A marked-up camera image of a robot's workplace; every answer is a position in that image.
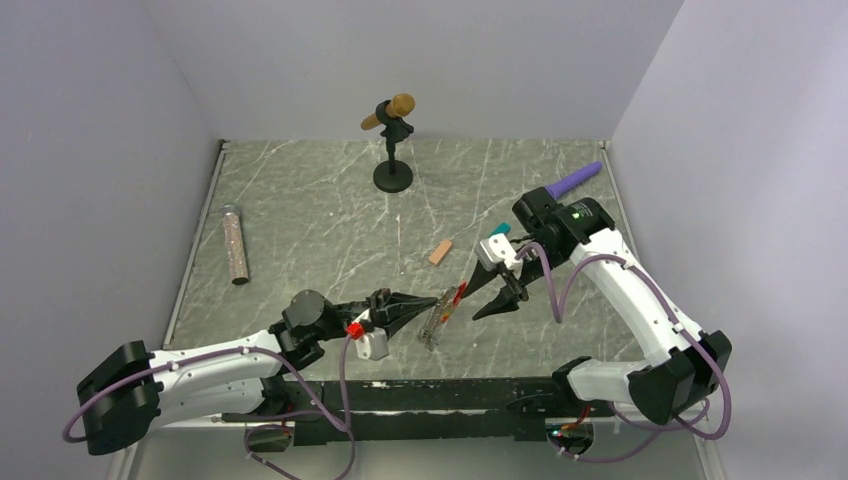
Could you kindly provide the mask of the red carabiner keyring with chain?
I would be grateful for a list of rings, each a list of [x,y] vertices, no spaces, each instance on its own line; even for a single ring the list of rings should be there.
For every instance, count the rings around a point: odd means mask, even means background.
[[[459,305],[467,287],[466,282],[449,287],[437,300],[426,321],[417,333],[418,341],[430,352],[437,349],[441,330]]]

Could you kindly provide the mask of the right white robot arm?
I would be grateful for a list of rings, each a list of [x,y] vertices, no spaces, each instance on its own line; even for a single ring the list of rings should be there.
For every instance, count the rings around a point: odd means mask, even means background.
[[[556,292],[552,271],[572,264],[572,274],[585,274],[624,320],[644,358],[570,361],[552,375],[553,406],[572,416],[593,401],[625,403],[649,421],[667,425],[725,386],[732,344],[722,331],[708,333],[676,308],[595,199],[564,205],[562,194],[562,188],[546,186],[520,197],[512,211],[529,235],[526,244],[516,248],[503,234],[479,241],[475,269],[462,295],[503,279],[497,296],[474,314],[479,320],[518,310],[529,298],[528,286],[544,279],[553,317],[561,323],[567,295]]]

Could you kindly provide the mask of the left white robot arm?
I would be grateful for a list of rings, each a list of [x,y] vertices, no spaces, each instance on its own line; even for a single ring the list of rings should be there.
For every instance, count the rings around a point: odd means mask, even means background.
[[[280,379],[291,375],[303,383],[303,370],[325,353],[322,343],[343,339],[360,358],[381,360],[390,339],[437,302],[380,288],[363,300],[333,303],[302,290],[279,321],[236,340],[157,351],[141,340],[125,343],[77,385],[80,407],[62,438],[105,455],[183,420],[213,414],[275,419],[288,402]]]

